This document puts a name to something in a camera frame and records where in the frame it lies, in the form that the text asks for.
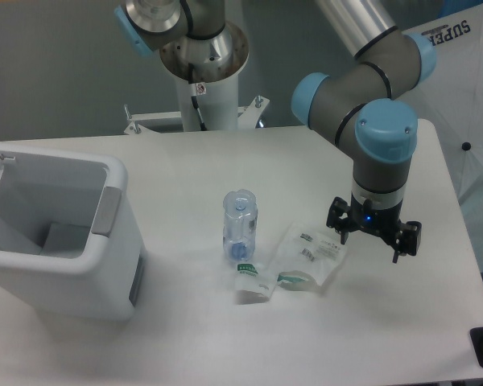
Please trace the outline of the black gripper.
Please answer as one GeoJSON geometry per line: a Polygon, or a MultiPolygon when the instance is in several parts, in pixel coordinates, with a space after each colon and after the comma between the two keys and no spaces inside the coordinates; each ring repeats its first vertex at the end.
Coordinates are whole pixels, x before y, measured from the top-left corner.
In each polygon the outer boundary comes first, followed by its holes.
{"type": "Polygon", "coordinates": [[[416,256],[421,243],[422,224],[419,221],[401,223],[400,211],[403,202],[387,209],[375,209],[359,203],[352,195],[350,206],[336,197],[328,210],[326,226],[340,236],[345,244],[349,234],[361,231],[380,237],[385,242],[394,242],[392,262],[398,263],[400,256],[416,256]]]}

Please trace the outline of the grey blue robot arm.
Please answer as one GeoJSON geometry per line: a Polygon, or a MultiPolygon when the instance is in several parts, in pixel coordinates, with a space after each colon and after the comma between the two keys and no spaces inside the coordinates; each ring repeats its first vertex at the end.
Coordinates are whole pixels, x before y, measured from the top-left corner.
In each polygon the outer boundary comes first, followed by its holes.
{"type": "MultiPolygon", "coordinates": [[[[291,98],[299,121],[353,160],[351,199],[335,198],[326,224],[342,240],[361,231],[397,257],[413,256],[422,226],[402,222],[400,211],[418,118],[399,98],[432,74],[436,50],[422,35],[403,34],[377,1],[318,6],[357,61],[339,78],[304,77],[291,98]]],[[[222,1],[124,1],[114,14],[135,51],[158,52],[173,75],[185,130],[241,127],[237,74],[248,43],[226,20],[222,1]]]]}

